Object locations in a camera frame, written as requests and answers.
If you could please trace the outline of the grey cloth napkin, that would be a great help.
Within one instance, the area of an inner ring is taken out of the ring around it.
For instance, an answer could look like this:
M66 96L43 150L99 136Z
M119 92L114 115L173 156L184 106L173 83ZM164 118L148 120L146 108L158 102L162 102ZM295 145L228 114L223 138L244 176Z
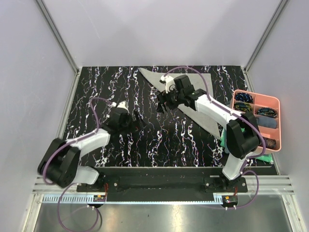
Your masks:
M199 126L217 139L220 133L216 120L217 112L210 104L215 102L210 74L151 72L139 68L141 74L159 91L158 108L164 112L167 108L179 108Z

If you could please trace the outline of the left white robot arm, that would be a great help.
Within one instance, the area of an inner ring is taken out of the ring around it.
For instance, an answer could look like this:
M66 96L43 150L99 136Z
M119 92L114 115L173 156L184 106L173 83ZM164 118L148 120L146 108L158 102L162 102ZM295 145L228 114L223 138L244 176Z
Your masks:
M93 191L100 191L104 187L104 179L95 168L80 166L79 160L84 155L105 147L111 139L144 129L146 123L138 111L133 113L132 116L127 109L115 107L98 129L74 139L54 139L38 166L38 173L49 180L49 184L61 188L70 184L87 184Z

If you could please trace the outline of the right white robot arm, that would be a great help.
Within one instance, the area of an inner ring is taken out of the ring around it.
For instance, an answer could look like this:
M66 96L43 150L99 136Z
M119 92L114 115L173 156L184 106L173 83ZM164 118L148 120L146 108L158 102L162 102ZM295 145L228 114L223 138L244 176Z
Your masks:
M184 105L205 114L224 128L229 155L216 184L223 191L231 191L242 175L246 160L260 145L266 146L255 116L251 112L244 113L223 105L210 96L207 88L195 89L185 74L177 77L165 74L159 81L165 89L157 96L157 111L164 112Z

